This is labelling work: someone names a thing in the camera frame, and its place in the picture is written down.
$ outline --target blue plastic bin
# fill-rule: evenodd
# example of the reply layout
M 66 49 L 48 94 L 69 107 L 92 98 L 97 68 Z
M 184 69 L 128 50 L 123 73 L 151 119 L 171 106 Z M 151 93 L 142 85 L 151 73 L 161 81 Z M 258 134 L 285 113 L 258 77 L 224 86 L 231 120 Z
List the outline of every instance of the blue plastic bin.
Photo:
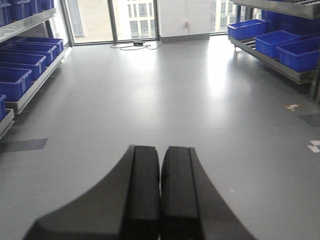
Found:
M 12 21 L 19 21 L 31 16 L 30 0 L 23 0 L 11 3 L 11 18 Z
M 39 71 L 34 71 L 35 66 L 30 64 L 12 63 L 12 62 L 0 62 L 0 68 L 11 68 L 11 69 L 27 69 L 31 70 L 30 78 L 31 82 L 36 81 L 39 77 Z
M 49 38 L 49 37 L 23 37 L 19 39 L 20 42 L 28 43 L 41 43 L 57 46 L 57 55 L 59 55 L 64 50 L 64 40 L 60 38 Z
M 42 10 L 49 10 L 55 7 L 54 0 L 41 0 L 41 1 L 42 1 L 41 3 Z
M 6 106 L 5 106 L 6 95 L 0 95 L 0 122 L 6 116 Z
M 268 32 L 268 21 L 252 19 L 227 25 L 230 37 L 241 40 L 259 36 Z
M 11 23 L 11 4 L 1 3 L 0 4 L 0 27 Z
M 4 47 L 1 51 L 17 53 L 17 54 L 30 54 L 45 56 L 45 65 L 48 67 L 55 60 L 56 46 L 36 45 L 27 43 L 14 43 L 8 47 Z
M 255 49 L 270 58 L 278 57 L 277 46 L 296 42 L 300 39 L 298 35 L 286 31 L 273 31 L 267 34 L 257 36 L 255 39 Z
M 292 29 L 296 27 L 297 25 L 292 25 L 289 23 L 286 23 L 284 21 L 278 21 L 278 30 L 287 30 L 287 29 Z
M 41 0 L 31 0 L 31 14 L 39 14 L 42 11 Z
M 40 76 L 46 70 L 46 57 L 40 55 L 0 52 L 0 62 L 30 65 L 32 73 L 34 72 L 37 76 Z
M 278 46 L 278 61 L 296 72 L 315 70 L 319 58 L 320 37 Z
M 261 17 L 265 20 L 280 21 L 282 20 L 282 15 L 282 13 L 274 11 L 261 10 Z
M 288 33 L 300 36 L 302 39 L 310 39 L 320 36 L 320 24 L 305 24 L 285 30 Z
M 307 18 L 303 18 L 303 17 L 299 17 L 299 16 L 292 16 L 292 15 L 288 15 L 288 14 L 283 14 L 282 15 L 282 19 L 281 21 L 290 24 L 290 25 L 302 25 L 302 24 L 309 24 L 312 23 L 313 20 L 307 19 Z
M 7 101 L 17 102 L 28 90 L 31 70 L 0 67 L 0 94 Z

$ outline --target black rubber pad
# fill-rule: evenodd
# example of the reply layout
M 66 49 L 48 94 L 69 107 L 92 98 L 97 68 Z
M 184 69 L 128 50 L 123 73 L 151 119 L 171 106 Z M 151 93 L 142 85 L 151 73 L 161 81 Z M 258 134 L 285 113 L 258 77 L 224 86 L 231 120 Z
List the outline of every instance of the black rubber pad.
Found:
M 161 173 L 162 240 L 199 239 L 200 220 L 187 147 L 169 147 Z
M 195 192 L 205 240 L 255 240 L 211 183 L 194 148 L 190 148 Z
M 159 159 L 150 146 L 136 146 L 124 239 L 157 240 L 160 223 Z
M 124 225 L 135 146 L 97 185 L 38 219 L 25 240 L 118 240 Z

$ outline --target white wall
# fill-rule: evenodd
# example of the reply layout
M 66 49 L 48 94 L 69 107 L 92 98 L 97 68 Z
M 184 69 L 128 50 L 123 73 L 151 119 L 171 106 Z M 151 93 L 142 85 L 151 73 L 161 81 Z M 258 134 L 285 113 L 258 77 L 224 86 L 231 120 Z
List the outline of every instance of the white wall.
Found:
M 157 4 L 161 37 L 210 33 L 210 0 L 157 0 Z

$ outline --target window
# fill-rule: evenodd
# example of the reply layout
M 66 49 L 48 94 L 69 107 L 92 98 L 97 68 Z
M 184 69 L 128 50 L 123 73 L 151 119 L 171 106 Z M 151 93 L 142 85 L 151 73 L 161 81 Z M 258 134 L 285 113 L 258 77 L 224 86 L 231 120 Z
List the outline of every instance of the window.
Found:
M 141 33 L 149 33 L 148 21 L 142 20 L 140 21 Z
M 133 15 L 136 18 L 137 17 L 137 8 L 136 8 L 135 4 L 133 4 L 132 6 L 133 6 Z
M 226 3 L 221 3 L 221 14 L 225 14 L 226 12 Z
M 230 24 L 234 24 L 236 21 L 237 21 L 237 17 L 236 16 L 231 16 L 229 23 Z
M 152 3 L 149 3 L 149 16 L 152 17 L 153 10 L 152 10 Z
M 128 4 L 128 12 L 129 12 L 129 18 L 132 18 L 132 14 L 131 14 L 131 6 Z
M 131 37 L 132 39 L 139 38 L 138 21 L 130 21 Z
M 139 4 L 139 17 L 146 17 L 147 16 L 147 4 Z
M 227 17 L 221 17 L 220 28 L 224 28 L 227 25 Z
M 151 37 L 156 37 L 156 28 L 155 28 L 155 20 L 150 20 L 150 26 L 151 26 Z
M 232 8 L 233 8 L 233 3 L 232 2 L 229 2 L 228 3 L 228 13 L 232 13 Z

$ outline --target shelf frame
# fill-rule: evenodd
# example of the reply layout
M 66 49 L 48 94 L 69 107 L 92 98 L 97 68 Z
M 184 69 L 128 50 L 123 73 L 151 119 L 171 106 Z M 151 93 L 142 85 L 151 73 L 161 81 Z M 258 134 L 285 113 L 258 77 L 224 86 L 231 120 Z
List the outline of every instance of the shelf frame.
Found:
M 59 66 L 69 48 L 65 48 L 56 59 L 46 68 L 43 74 L 32 84 L 19 101 L 5 101 L 5 105 L 9 109 L 13 109 L 14 114 L 19 115 L 34 95 L 39 91 L 43 84 L 47 81 L 53 71 Z
M 0 27 L 0 43 L 49 20 L 56 12 L 56 9 L 52 8 Z
M 318 78 L 319 71 L 318 70 L 312 70 L 312 71 L 306 71 L 306 72 L 296 72 L 292 70 L 291 68 L 287 67 L 286 65 L 283 65 L 282 63 L 278 62 L 275 58 L 268 57 L 264 55 L 263 53 L 253 49 L 252 47 L 246 45 L 245 43 L 254 41 L 253 38 L 248 38 L 244 40 L 236 40 L 233 37 L 228 37 L 230 42 L 235 46 L 239 47 L 243 51 L 247 52 L 248 54 L 254 56 L 255 58 L 263 61 L 265 64 L 267 64 L 269 67 L 273 68 L 274 70 L 278 71 L 279 73 L 285 75 L 287 78 L 294 81 L 296 84 L 306 84 L 306 83 L 312 83 L 312 87 L 315 87 L 315 82 Z
M 6 109 L 5 110 L 6 116 L 0 122 L 0 139 L 6 134 L 9 128 L 14 124 L 14 110 L 13 109 Z
M 270 1 L 270 0 L 233 0 L 234 4 L 268 10 L 281 14 L 289 14 L 306 19 L 320 18 L 320 3 L 307 5 L 297 0 L 290 1 Z

